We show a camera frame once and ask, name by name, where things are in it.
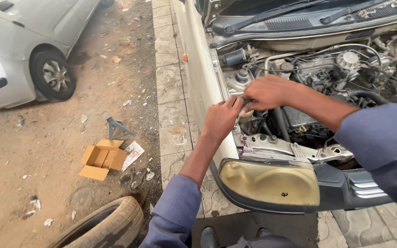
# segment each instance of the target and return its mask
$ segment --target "cardboard box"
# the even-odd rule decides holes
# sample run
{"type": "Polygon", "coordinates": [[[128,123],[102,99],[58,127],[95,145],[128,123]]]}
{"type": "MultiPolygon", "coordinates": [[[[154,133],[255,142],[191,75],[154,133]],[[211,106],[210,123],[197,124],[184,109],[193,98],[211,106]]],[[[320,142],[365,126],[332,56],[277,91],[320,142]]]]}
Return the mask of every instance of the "cardboard box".
{"type": "Polygon", "coordinates": [[[111,169],[121,170],[127,152],[119,149],[123,140],[102,139],[95,146],[88,146],[82,156],[84,164],[80,176],[103,181],[111,169]]]}

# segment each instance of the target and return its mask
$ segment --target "wiper arm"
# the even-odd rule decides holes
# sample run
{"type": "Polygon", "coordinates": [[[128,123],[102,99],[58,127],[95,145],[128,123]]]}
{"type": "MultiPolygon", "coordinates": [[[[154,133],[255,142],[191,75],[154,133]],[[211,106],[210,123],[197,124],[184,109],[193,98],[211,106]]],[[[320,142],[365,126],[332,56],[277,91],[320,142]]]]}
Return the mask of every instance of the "wiper arm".
{"type": "Polygon", "coordinates": [[[291,3],[291,4],[288,4],[288,5],[280,6],[277,9],[273,9],[271,11],[258,14],[258,15],[254,16],[254,17],[252,17],[252,18],[250,18],[248,20],[245,20],[245,21],[233,24],[233,25],[229,25],[229,26],[227,26],[225,28],[225,31],[227,33],[232,33],[235,30],[238,30],[240,28],[244,28],[247,25],[256,23],[258,21],[262,21],[262,20],[265,20],[265,19],[268,19],[268,18],[272,18],[274,16],[285,14],[285,13],[288,13],[288,12],[291,12],[291,11],[294,11],[294,10],[307,8],[309,6],[315,5],[317,3],[321,3],[323,1],[326,1],[326,0],[303,0],[303,1],[300,1],[300,2],[296,2],[296,3],[291,3]]]}
{"type": "Polygon", "coordinates": [[[355,5],[355,6],[351,6],[349,8],[345,8],[344,10],[342,10],[342,11],[340,11],[338,13],[335,13],[333,15],[327,16],[326,18],[322,19],[320,22],[322,24],[324,24],[324,25],[325,24],[329,24],[329,23],[333,22],[334,20],[340,18],[341,16],[344,16],[346,14],[352,14],[353,12],[356,12],[356,11],[359,11],[361,9],[365,9],[365,8],[368,8],[368,7],[371,7],[373,5],[377,5],[377,4],[386,2],[386,1],[387,0],[372,0],[372,1],[361,3],[361,4],[358,4],[358,5],[355,5]]]}

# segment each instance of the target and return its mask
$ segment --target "sandy ground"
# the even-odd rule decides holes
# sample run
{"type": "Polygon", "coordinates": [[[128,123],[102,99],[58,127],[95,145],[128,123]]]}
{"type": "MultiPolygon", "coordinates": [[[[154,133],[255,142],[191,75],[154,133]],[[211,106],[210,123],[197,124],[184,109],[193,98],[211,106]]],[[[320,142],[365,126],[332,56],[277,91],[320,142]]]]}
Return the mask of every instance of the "sandy ground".
{"type": "MultiPolygon", "coordinates": [[[[69,62],[77,87],[70,100],[0,110],[0,247],[46,247],[87,214],[128,195],[118,179],[129,169],[110,171],[105,181],[78,176],[86,146],[108,138],[105,110],[137,133],[121,147],[136,140],[145,149],[136,171],[149,167],[156,174],[142,206],[149,221],[149,203],[155,205],[162,192],[151,3],[124,1],[128,11],[119,5],[98,8],[74,48],[69,62]],[[113,56],[121,61],[116,64],[113,56]],[[132,105],[123,107],[126,100],[132,105]],[[88,120],[82,124],[83,114],[88,120]],[[19,116],[23,127],[17,127],[19,116]],[[41,210],[26,217],[32,196],[41,210]],[[49,218],[51,226],[44,226],[49,218]]],[[[139,238],[145,234],[144,228],[139,238]]]]}

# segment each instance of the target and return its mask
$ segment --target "white car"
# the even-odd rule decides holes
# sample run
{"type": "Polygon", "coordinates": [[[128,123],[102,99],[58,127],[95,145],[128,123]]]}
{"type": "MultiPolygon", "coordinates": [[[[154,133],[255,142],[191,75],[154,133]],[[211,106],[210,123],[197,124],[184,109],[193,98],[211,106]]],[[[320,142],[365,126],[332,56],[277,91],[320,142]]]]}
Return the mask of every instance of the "white car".
{"type": "MultiPolygon", "coordinates": [[[[267,73],[360,108],[397,103],[397,0],[174,0],[174,8],[199,128],[211,104],[267,73]]],[[[252,211],[391,202],[333,137],[290,107],[252,111],[210,169],[225,197],[252,211]]]]}
{"type": "Polygon", "coordinates": [[[0,108],[72,96],[65,60],[99,3],[114,0],[0,1],[0,108]]]}

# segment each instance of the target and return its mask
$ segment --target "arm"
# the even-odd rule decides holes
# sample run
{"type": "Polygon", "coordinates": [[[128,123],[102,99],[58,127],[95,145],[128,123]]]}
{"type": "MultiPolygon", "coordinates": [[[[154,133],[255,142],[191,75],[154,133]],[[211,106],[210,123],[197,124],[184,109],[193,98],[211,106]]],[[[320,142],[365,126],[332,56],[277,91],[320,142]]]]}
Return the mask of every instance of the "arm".
{"type": "Polygon", "coordinates": [[[201,203],[201,183],[212,157],[234,127],[242,104],[242,98],[231,96],[208,108],[197,145],[157,202],[148,235],[140,247],[191,246],[191,230],[201,203]]]}
{"type": "Polygon", "coordinates": [[[243,97],[253,103],[244,106],[242,112],[287,105],[335,131],[335,140],[350,150],[379,187],[397,202],[397,104],[359,110],[273,75],[253,81],[243,97]]]}

